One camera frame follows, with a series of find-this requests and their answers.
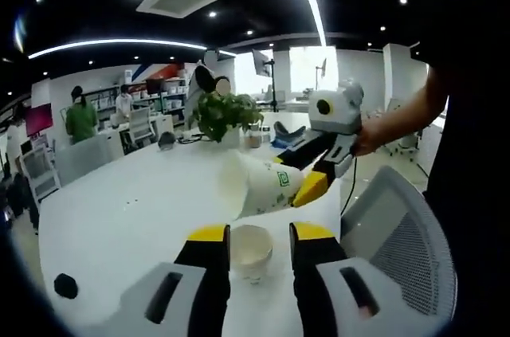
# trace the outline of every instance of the gray mesh chair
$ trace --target gray mesh chair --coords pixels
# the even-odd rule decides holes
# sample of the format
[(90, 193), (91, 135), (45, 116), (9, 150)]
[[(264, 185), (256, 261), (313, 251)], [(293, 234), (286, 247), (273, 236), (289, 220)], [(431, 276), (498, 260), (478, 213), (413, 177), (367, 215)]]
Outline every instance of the gray mesh chair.
[(113, 160), (107, 137), (99, 134), (55, 153), (55, 165), (62, 186)]
[(150, 121), (150, 109), (133, 110), (129, 115), (129, 136), (134, 144), (147, 142), (154, 136)]
[(402, 289), (407, 305), (446, 323), (457, 300), (457, 278), (445, 234), (416, 188), (383, 167), (342, 217), (340, 244)]
[(60, 179), (43, 146), (22, 155), (21, 162), (22, 169), (29, 179), (33, 199), (37, 204), (43, 198), (61, 188)]

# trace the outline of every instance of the potted plant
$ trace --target potted plant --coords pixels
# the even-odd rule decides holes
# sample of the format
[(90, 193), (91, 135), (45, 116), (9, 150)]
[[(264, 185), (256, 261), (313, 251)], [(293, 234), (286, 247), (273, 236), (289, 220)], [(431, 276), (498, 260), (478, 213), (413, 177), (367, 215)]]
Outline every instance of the potted plant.
[(248, 131), (251, 123), (263, 119), (255, 100), (246, 94), (221, 96), (217, 92), (204, 92), (198, 98), (189, 125), (196, 120), (200, 131), (211, 140), (223, 143), (228, 138), (231, 143), (228, 146), (238, 147), (239, 129)]

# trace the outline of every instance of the white paper cup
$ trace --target white paper cup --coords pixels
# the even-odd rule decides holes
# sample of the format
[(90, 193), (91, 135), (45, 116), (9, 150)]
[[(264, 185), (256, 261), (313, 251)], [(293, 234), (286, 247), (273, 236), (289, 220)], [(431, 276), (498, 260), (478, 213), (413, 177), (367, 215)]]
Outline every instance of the white paper cup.
[(230, 264), (251, 284), (259, 284), (273, 254), (273, 239), (267, 229), (241, 225), (230, 231)]
[(303, 173), (289, 166), (231, 151), (219, 176), (219, 188), (233, 219), (289, 208)]

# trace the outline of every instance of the ceiling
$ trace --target ceiling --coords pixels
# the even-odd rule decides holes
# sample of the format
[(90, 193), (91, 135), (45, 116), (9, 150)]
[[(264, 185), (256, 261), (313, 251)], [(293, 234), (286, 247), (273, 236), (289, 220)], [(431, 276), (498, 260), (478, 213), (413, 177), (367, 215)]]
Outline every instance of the ceiling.
[[(317, 38), (263, 40), (256, 45), (228, 48), (240, 42), (289, 33), (316, 33), (308, 0), (217, 0), (186, 18), (136, 12), (142, 0), (3, 0), (0, 18), (0, 107), (28, 92), (33, 82), (70, 72), (111, 65), (196, 61), (202, 52), (165, 45), (114, 44), (80, 47), (28, 60), (31, 53), (70, 42), (101, 38), (149, 38), (222, 47), (233, 53), (251, 48), (274, 49), (318, 45)], [(345, 49), (381, 49), (387, 42), (415, 43), (426, 7), (434, 0), (318, 0), (329, 45)], [(208, 16), (217, 12), (215, 18)], [(23, 53), (14, 46), (14, 23), (23, 22)]]

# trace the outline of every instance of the hand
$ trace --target hand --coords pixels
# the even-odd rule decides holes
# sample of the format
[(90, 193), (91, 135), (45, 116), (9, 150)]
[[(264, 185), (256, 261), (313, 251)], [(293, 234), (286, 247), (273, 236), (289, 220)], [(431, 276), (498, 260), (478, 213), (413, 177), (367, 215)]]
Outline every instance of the hand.
[(372, 118), (362, 123), (361, 131), (354, 145), (355, 156), (367, 155), (377, 150), (382, 143), (380, 142), (379, 119)]

